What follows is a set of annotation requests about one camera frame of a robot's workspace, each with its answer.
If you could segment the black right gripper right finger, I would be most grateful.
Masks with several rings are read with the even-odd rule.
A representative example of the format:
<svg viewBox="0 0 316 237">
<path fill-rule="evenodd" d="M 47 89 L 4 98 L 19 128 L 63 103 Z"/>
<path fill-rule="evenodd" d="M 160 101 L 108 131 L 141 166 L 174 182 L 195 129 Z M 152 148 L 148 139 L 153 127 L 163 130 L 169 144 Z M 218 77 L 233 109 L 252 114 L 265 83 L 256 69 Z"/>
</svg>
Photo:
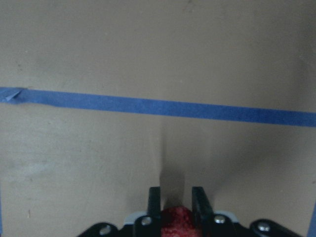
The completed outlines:
<svg viewBox="0 0 316 237">
<path fill-rule="evenodd" d="M 210 237 L 211 219 L 214 212 L 201 186 L 192 187 L 192 211 L 195 227 L 201 231 L 203 237 Z"/>
</svg>

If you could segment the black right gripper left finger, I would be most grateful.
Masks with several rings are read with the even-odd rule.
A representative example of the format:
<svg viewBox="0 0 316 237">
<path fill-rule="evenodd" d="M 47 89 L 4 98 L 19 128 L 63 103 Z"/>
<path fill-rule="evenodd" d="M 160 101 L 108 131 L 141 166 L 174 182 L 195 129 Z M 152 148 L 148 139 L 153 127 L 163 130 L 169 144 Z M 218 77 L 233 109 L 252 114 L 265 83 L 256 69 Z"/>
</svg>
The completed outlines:
<svg viewBox="0 0 316 237">
<path fill-rule="evenodd" d="M 150 217 L 150 234 L 152 237 L 161 236 L 161 197 L 160 187 L 150 187 L 147 216 Z"/>
</svg>

